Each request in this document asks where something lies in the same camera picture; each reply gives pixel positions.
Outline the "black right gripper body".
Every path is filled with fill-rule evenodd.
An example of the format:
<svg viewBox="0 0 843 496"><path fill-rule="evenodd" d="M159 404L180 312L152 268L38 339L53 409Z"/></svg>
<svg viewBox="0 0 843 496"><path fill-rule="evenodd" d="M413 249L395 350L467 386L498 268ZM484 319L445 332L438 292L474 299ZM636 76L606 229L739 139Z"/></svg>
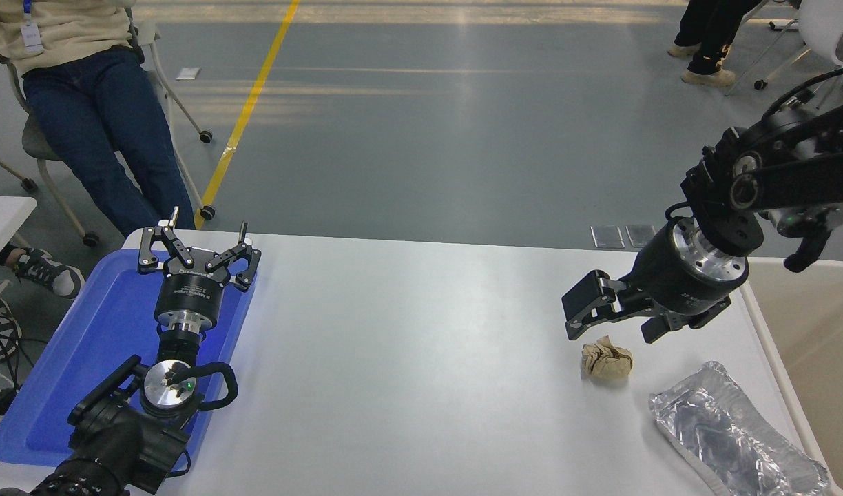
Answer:
<svg viewBox="0 0 843 496"><path fill-rule="evenodd" d="M626 283L624 307L688 316L701 329L732 304L732 256L709 242L694 219L671 219L639 251Z"/></svg>

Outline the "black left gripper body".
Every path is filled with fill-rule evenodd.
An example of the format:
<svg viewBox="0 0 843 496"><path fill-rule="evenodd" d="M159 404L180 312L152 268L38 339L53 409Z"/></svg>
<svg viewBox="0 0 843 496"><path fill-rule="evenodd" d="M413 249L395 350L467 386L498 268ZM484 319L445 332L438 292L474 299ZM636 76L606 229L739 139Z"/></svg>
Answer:
<svg viewBox="0 0 843 496"><path fill-rule="evenodd" d="M198 315L203 324L219 322L225 285L231 279L227 266L207 272L205 267L213 261L217 252L195 247L189 248L192 267L183 266L176 256L171 256L164 265L163 285L154 310L159 324L171 324L179 314Z"/></svg>

